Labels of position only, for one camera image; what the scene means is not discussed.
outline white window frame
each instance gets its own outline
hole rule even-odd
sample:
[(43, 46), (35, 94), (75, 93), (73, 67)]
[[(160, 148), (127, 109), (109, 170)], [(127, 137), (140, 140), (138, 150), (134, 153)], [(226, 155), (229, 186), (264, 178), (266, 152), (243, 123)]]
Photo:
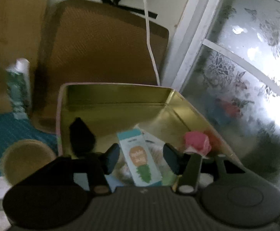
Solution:
[[(227, 58), (229, 58), (232, 61), (234, 61), (235, 63), (237, 63), (239, 66), (243, 67), (246, 71), (248, 71), (249, 73), (254, 75), (258, 80), (260, 80), (261, 82), (268, 85), (274, 93), (276, 93), (278, 96), (280, 96), (280, 87), (274, 81), (272, 81), (267, 75), (265, 75), (262, 71), (255, 68), (252, 64), (250, 64), (248, 61), (244, 60), (243, 58), (239, 57), (238, 55), (235, 55), (234, 53), (230, 52), (229, 50), (227, 50), (205, 38), (207, 35), (207, 32), (211, 26), (213, 18), (215, 16), (219, 2), (220, 2), (220, 0), (208, 0), (207, 6), (204, 10), (200, 23), (192, 38), (191, 43), (189, 45), (188, 51), (185, 54), (184, 60), (181, 63), (181, 65), (178, 69), (178, 72), (176, 73), (176, 76), (171, 84), (171, 88), (173, 88), (177, 91), (182, 90), (186, 79), (188, 79), (189, 72), (190, 72), (193, 64), (195, 63), (196, 57), (200, 51), (201, 46), (205, 45), (205, 46), (211, 48), (212, 50), (215, 50), (215, 51), (223, 54)], [(177, 32), (175, 33), (177, 36), (182, 35), (183, 33), (186, 32), (186, 26), (184, 27), (184, 25), (187, 24), (186, 21), (188, 21), (188, 17), (183, 17), (181, 20), (181, 23), (179, 24)], [(176, 49), (173, 47), (170, 49), (170, 53), (168, 54), (168, 56), (166, 58), (167, 61), (171, 61), (171, 57), (175, 56), (175, 54), (173, 54), (173, 52), (175, 52), (175, 50)], [(169, 71), (170, 70), (169, 66), (171, 66), (170, 64), (173, 64), (173, 63), (169, 62), (168, 65), (166, 66), (165, 75), (163, 76), (163, 79), (162, 79), (162, 85), (169, 84), (169, 81), (167, 81), (166, 79), (167, 79), (167, 69), (168, 69), (168, 72), (170, 72)]]

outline teal fabric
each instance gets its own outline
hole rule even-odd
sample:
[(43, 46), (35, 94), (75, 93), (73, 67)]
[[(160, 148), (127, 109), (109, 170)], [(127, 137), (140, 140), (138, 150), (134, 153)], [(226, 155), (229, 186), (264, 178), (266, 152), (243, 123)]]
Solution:
[(29, 120), (16, 120), (12, 113), (0, 115), (0, 158), (10, 145), (23, 139), (39, 140), (58, 153), (55, 135), (37, 130)]
[(139, 129), (133, 129), (126, 132), (117, 133), (117, 137), (119, 138), (120, 141), (131, 138), (133, 136), (140, 136), (140, 135), (142, 135), (142, 133)]

